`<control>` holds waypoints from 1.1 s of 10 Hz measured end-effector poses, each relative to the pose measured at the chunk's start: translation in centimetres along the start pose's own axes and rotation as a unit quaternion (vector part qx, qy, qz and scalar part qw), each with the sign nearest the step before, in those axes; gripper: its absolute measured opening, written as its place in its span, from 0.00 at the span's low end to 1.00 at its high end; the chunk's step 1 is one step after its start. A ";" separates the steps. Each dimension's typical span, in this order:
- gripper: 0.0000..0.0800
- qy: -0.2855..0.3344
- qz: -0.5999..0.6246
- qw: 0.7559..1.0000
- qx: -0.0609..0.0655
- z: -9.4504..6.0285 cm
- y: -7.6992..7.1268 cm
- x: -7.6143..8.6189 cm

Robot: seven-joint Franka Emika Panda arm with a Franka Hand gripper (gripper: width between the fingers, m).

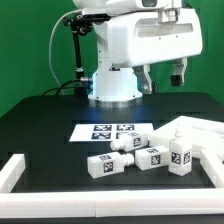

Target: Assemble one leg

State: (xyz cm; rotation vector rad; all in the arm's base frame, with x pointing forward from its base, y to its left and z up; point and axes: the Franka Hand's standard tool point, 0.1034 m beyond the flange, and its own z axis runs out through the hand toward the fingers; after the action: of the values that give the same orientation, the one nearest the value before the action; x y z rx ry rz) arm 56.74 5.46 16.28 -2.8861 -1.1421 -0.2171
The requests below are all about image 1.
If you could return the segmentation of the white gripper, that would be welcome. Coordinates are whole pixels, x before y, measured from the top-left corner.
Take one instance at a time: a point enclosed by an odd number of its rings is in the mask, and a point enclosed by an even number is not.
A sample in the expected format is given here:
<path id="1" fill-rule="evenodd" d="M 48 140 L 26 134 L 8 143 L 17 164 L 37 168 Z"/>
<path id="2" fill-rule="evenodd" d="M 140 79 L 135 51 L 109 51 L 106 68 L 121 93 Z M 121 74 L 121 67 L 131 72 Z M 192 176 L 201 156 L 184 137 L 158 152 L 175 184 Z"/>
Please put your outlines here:
<path id="1" fill-rule="evenodd" d="M 188 56 L 202 51 L 202 34 L 194 9 L 178 10 L 177 22 L 160 23 L 157 12 L 136 12 L 114 17 L 107 28 L 109 58 L 116 67 L 135 67 L 143 95 L 152 94 L 150 66 L 173 61 L 171 85 L 184 84 Z"/>

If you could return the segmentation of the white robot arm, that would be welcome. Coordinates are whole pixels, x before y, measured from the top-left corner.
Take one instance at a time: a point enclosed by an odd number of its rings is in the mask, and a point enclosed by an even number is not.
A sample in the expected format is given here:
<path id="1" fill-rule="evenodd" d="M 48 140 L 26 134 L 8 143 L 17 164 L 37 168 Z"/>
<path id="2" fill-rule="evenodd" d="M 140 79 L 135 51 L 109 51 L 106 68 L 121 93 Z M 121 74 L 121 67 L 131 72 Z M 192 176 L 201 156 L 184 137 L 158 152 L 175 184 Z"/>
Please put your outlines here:
<path id="1" fill-rule="evenodd" d="M 80 30 L 93 26 L 98 68 L 93 74 L 92 105 L 125 107 L 153 90 L 154 63 L 171 61 L 173 86 L 184 83 L 187 58 L 202 51 L 198 15 L 183 0 L 73 0 Z"/>

